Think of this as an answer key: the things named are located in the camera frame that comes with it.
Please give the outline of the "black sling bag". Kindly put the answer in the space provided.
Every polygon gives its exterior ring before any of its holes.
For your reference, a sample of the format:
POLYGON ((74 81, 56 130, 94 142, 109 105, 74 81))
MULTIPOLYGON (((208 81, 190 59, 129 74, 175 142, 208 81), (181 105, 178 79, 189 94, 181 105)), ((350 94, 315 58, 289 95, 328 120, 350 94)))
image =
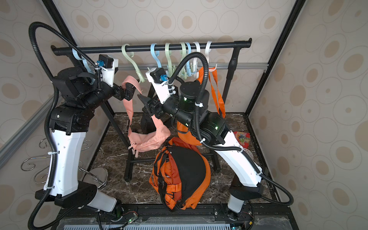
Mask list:
POLYGON ((156 131, 156 126, 152 120, 152 117, 149 115, 147 109, 145 107, 142 108, 142 118, 141 118, 141 130, 143 134, 149 134, 151 132, 156 131))

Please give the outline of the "orange sling bag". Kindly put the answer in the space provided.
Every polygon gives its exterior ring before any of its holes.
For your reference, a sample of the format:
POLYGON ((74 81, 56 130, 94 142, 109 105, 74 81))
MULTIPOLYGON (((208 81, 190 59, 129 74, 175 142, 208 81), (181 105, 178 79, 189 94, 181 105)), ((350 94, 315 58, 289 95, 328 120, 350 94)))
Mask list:
MULTIPOLYGON (((214 68, 209 68, 209 82, 211 86, 211 94, 213 97, 213 102, 216 106, 217 113, 221 114, 222 117, 225 118, 226 116, 225 103, 219 91, 217 66, 214 68)), ((189 129, 185 125, 183 125, 180 122, 177 122, 176 128, 178 132, 178 137, 182 141, 194 146, 201 145, 201 143, 190 133, 189 129)))

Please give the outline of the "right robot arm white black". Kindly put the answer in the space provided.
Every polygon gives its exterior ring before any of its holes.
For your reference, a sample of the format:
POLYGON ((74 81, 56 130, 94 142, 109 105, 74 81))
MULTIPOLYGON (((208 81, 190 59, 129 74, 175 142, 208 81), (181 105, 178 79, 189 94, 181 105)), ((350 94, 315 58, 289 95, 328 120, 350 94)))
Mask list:
POLYGON ((208 94, 204 83, 184 82, 178 95, 166 83, 152 84, 156 96, 138 95, 145 109, 157 118, 170 115, 188 128, 188 131, 206 148, 219 154, 235 172, 230 187, 228 209, 240 213, 245 201, 262 196, 262 168, 258 166, 237 141, 234 132, 218 113, 207 110, 208 94))

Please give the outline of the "orange backpack bottom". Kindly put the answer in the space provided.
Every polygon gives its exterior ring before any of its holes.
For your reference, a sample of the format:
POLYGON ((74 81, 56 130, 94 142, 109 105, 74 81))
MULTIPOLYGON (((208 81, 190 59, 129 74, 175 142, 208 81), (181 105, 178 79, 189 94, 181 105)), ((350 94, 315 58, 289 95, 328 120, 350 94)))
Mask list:
POLYGON ((211 169, 198 148, 172 138, 157 154, 149 178, 164 207, 171 212, 195 209, 208 188, 211 169))

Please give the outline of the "pink sling bag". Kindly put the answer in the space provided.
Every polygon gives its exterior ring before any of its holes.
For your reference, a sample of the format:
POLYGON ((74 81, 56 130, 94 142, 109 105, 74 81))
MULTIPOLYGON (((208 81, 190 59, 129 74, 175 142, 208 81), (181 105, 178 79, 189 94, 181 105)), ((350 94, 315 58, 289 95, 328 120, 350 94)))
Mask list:
MULTIPOLYGON (((126 109, 126 113, 129 117, 130 125, 132 124, 132 118, 134 115, 132 99, 123 99, 123 104, 126 109)), ((165 140, 170 137, 171 133, 164 123, 155 117, 151 116, 156 130, 149 134, 139 134, 132 131, 131 127, 128 128, 128 138, 130 140, 130 146, 128 149, 132 149, 135 157, 138 157, 140 152, 147 152, 150 150, 158 149, 165 140)))

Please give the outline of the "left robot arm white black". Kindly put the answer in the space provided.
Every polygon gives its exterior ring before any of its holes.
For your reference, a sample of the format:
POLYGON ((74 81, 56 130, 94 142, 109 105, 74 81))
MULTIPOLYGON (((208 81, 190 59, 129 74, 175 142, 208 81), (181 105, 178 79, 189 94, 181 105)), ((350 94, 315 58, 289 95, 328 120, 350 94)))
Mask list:
POLYGON ((99 191, 96 185, 78 180, 82 144, 94 111, 115 97, 124 98, 122 87, 114 84, 118 68, 102 69, 104 80, 98 90, 97 76, 80 67, 67 68, 51 78, 57 95, 64 103, 52 108, 45 134, 52 151, 49 175, 43 190, 35 194, 39 204, 54 202, 62 208, 89 206, 117 217, 123 212, 121 202, 99 191))

